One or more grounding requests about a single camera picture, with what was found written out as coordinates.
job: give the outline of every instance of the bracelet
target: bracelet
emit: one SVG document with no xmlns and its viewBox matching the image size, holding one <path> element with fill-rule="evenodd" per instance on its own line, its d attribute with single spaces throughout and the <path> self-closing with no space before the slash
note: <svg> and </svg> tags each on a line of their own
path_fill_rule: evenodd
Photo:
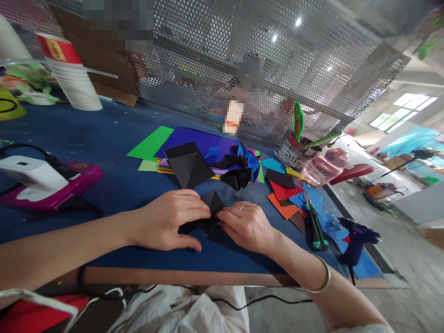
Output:
<svg viewBox="0 0 444 333">
<path fill-rule="evenodd" d="M 327 271 L 327 279 L 325 280 L 325 283 L 323 284 L 323 286 L 319 290 L 308 290 L 308 289 L 306 289 L 306 288 L 304 288 L 302 286 L 301 287 L 302 287 L 302 289 L 304 289 L 305 292 L 309 292 L 309 293 L 312 293 L 312 294 L 320 294 L 320 293 L 326 291 L 328 286 L 330 285 L 330 280 L 332 279 L 332 273 L 330 272 L 330 268 L 328 267 L 328 265 L 327 265 L 327 263 L 325 262 L 324 259 L 322 259 L 320 256 L 317 256 L 316 254 L 313 254 L 313 255 L 315 257 L 317 257 L 320 261 L 322 261 L 322 263 L 324 264 L 325 269 Z"/>
</svg>

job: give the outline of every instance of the hand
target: hand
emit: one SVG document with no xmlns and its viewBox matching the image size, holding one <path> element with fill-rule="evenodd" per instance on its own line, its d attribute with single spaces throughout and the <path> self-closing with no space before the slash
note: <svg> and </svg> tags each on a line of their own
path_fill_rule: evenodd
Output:
<svg viewBox="0 0 444 333">
<path fill-rule="evenodd" d="M 177 231 L 182 224 L 211 217 L 197 192 L 188 189 L 167 192 L 145 207 L 123 214 L 131 245 L 162 251 L 189 247 L 201 252 L 196 238 Z"/>
<path fill-rule="evenodd" d="M 267 256 L 276 248 L 280 232 L 270 225 L 258 205 L 241 201 L 223 208 L 216 217 L 222 221 L 222 229 L 237 245 Z"/>
</svg>

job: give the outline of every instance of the metal mesh panel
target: metal mesh panel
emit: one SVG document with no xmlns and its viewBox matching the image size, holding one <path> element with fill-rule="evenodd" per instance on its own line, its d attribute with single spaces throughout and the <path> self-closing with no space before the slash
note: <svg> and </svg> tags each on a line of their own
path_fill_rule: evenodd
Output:
<svg viewBox="0 0 444 333">
<path fill-rule="evenodd" d="M 79 1 L 48 2 L 82 13 Z M 24 30 L 60 35 L 40 0 L 3 0 L 0 10 Z M 35 54 L 37 43 L 28 44 Z M 245 97 L 240 131 L 270 142 L 293 127 L 294 101 L 308 138 L 343 129 L 408 63 L 322 0 L 154 0 L 153 49 L 130 54 L 141 101 L 215 125 L 238 83 L 238 61 L 261 59 L 263 93 Z"/>
</svg>

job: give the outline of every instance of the blue table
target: blue table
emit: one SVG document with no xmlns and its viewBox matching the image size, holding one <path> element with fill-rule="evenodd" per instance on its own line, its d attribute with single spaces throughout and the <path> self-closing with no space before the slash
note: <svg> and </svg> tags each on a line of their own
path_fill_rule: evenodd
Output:
<svg viewBox="0 0 444 333">
<path fill-rule="evenodd" d="M 160 125 L 184 126 L 221 135 L 213 127 L 187 116 L 155 109 L 147 105 L 130 108 L 104 102 L 101 111 L 87 112 L 69 105 L 38 107 L 24 105 L 28 114 L 22 118 L 0 122 L 0 139 L 39 146 L 63 162 L 77 161 L 100 165 L 104 177 L 85 195 L 98 204 L 105 216 L 131 210 L 162 193 L 178 189 L 174 175 L 139 172 L 141 160 L 126 154 Z M 247 146 L 271 155 L 272 149 L 259 142 L 243 140 Z M 38 153 L 23 148 L 15 151 L 29 157 Z M 14 181 L 0 174 L 0 191 Z M 226 205 L 247 200 L 262 207 L 270 223 L 295 243 L 310 251 L 304 235 L 284 220 L 267 199 L 271 192 L 266 184 L 256 183 L 236 192 L 218 180 L 209 180 L 195 190 L 205 194 L 218 192 Z M 324 206 L 337 211 L 323 189 Z M 0 206 L 0 242 L 73 226 L 93 219 L 89 213 L 66 213 L 37 221 L 24 221 L 25 213 Z M 206 238 L 199 230 L 191 235 L 202 243 L 202 252 L 187 249 L 160 252 L 140 247 L 125 247 L 92 261 L 86 270 L 91 283 L 162 283 L 162 284 L 242 284 L 294 285 L 285 271 L 267 257 L 244 250 L 231 241 L 218 227 Z M 337 261 L 339 250 L 332 244 L 319 255 L 334 269 L 348 276 L 347 269 Z"/>
</svg>

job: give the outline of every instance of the wooden table edge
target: wooden table edge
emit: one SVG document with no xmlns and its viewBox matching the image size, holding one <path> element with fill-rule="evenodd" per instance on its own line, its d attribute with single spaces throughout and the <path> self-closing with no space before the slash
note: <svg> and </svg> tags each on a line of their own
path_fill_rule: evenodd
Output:
<svg viewBox="0 0 444 333">
<path fill-rule="evenodd" d="M 62 275 L 55 281 L 74 283 L 78 269 Z M 254 274 L 211 271 L 169 271 L 138 268 L 94 267 L 85 270 L 87 284 L 181 284 L 181 285 L 243 285 L 260 287 L 299 287 L 287 274 Z M 358 288 L 391 288 L 382 278 L 356 280 Z"/>
</svg>

